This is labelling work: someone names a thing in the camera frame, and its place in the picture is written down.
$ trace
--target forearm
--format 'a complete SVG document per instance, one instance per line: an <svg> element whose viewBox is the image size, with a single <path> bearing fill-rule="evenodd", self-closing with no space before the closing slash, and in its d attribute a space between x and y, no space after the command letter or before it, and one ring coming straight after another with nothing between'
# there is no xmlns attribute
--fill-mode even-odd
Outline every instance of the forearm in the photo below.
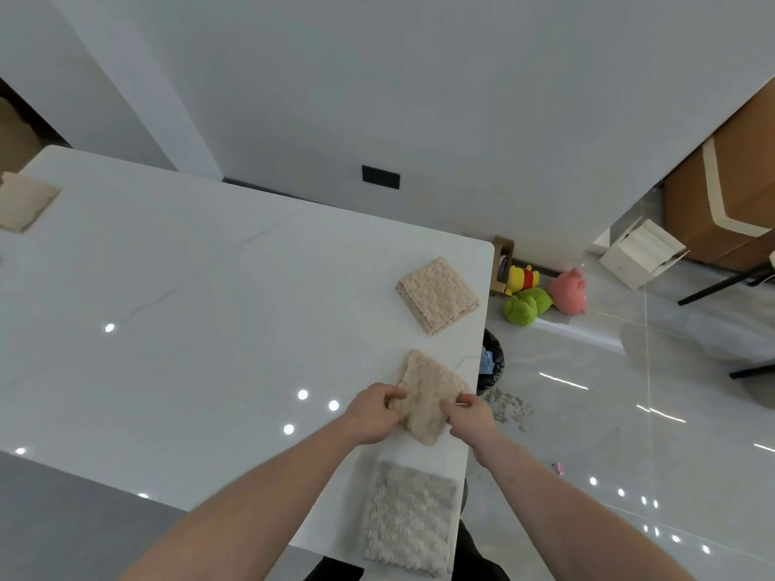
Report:
<svg viewBox="0 0 775 581"><path fill-rule="evenodd" d="M191 511L122 581L263 579L354 446L330 422Z"/></svg>
<svg viewBox="0 0 775 581"><path fill-rule="evenodd" d="M480 456L558 581L692 579L639 531L506 437Z"/></svg>

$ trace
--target white tape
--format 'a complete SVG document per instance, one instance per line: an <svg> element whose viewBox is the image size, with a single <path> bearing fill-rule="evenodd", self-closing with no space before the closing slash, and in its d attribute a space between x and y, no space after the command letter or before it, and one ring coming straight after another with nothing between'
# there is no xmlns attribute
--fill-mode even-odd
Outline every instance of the white tape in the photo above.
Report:
<svg viewBox="0 0 775 581"><path fill-rule="evenodd" d="M711 205L711 217L716 226L758 238L768 233L771 228L763 228L748 222L734 220L727 216L724 209L724 195L722 194L722 181L718 176L718 160L716 159L716 145L711 136L702 143L702 160L705 165L705 186L708 188L708 203Z"/></svg>

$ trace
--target white table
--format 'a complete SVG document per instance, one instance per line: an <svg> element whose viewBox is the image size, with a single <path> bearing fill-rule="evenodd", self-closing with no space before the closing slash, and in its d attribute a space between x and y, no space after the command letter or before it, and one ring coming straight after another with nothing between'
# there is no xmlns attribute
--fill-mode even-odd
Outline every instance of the white table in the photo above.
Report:
<svg viewBox="0 0 775 581"><path fill-rule="evenodd" d="M486 242L67 148L23 173L63 192L0 232L0 449L190 510L397 382L412 348L475 390ZM394 286L439 255L481 305L430 338ZM398 429L344 461L292 544L363 566L382 458L462 493L465 445Z"/></svg>

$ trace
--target person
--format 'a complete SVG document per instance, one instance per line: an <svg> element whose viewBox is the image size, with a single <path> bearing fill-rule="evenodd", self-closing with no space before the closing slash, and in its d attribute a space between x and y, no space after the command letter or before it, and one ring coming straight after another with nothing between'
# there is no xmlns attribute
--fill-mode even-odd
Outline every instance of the person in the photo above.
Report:
<svg viewBox="0 0 775 581"><path fill-rule="evenodd" d="M341 416L248 471L181 519L122 581L258 581L302 524L336 468L358 445L383 440L398 423L384 383L361 391ZM692 579L673 558L610 510L557 477L496 428L473 394L440 409L450 433L490 471L538 554L559 581ZM324 558L308 579L358 579L363 569ZM452 579L507 579L460 525Z"/></svg>

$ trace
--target hand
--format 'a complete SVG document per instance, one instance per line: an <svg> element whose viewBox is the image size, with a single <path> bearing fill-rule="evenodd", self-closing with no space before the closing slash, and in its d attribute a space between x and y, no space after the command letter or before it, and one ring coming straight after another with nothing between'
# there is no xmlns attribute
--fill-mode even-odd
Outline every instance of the hand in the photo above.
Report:
<svg viewBox="0 0 775 581"><path fill-rule="evenodd" d="M439 402L442 414L452 425L450 434L469 445L479 464L485 466L482 463L484 451L501 438L492 410L473 393L460 393L457 403L460 405L447 400Z"/></svg>
<svg viewBox="0 0 775 581"><path fill-rule="evenodd" d="M390 434L399 421L398 414L387 408L388 401L394 397L403 400L406 392L395 385L374 383L350 402L342 420L348 425L356 445L372 445Z"/></svg>

